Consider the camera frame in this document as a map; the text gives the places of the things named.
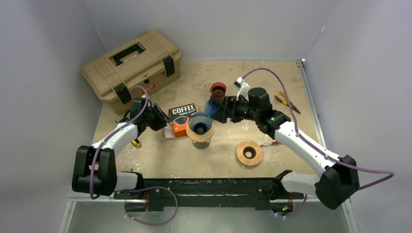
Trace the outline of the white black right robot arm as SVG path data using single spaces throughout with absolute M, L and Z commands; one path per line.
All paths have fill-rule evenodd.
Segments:
M 355 159 L 349 155 L 341 157 L 306 139 L 295 122 L 273 109 L 265 89 L 252 88 L 247 98 L 239 95 L 209 100 L 205 110 L 220 123 L 254 121 L 262 133 L 288 147 L 314 170 L 315 175 L 293 171 L 281 175 L 273 184 L 276 196 L 283 198 L 294 192 L 316 196 L 324 206 L 335 210 L 360 189 Z

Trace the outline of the blue glass dripper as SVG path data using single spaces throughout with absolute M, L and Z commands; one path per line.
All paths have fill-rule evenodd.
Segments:
M 189 118 L 188 126 L 196 134 L 204 134 L 212 127 L 212 118 L 204 112 L 193 114 Z
M 221 101 L 208 100 L 205 104 L 204 113 L 212 117 L 215 113 L 219 111 L 222 104 L 223 103 Z

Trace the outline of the wooden dripper ring holder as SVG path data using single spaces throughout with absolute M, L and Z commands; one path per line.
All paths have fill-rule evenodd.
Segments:
M 190 140 L 192 140 L 194 142 L 203 143 L 203 142 L 206 142 L 206 141 L 208 141 L 212 138 L 212 136 L 215 133 L 215 126 L 212 125 L 210 130 L 207 131 L 204 134 L 196 134 L 193 130 L 191 130 L 189 128 L 189 126 L 187 126 L 186 127 L 186 132 L 187 132 L 187 136 L 189 137 Z

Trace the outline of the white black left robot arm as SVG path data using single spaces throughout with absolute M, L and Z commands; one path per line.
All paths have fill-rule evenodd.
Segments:
M 145 185 L 138 172 L 118 172 L 116 156 L 137 139 L 146 128 L 158 131 L 171 122 L 157 104 L 146 98 L 132 100 L 116 128 L 104 139 L 91 146 L 80 146 L 76 151 L 71 188 L 88 193 L 92 199 L 126 191 L 134 199 L 143 196 Z

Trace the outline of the dark carafe with red rim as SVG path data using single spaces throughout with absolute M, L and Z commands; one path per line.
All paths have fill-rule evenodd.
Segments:
M 226 85 L 221 82 L 214 83 L 209 89 L 211 96 L 209 100 L 215 104 L 222 104 L 225 98 Z

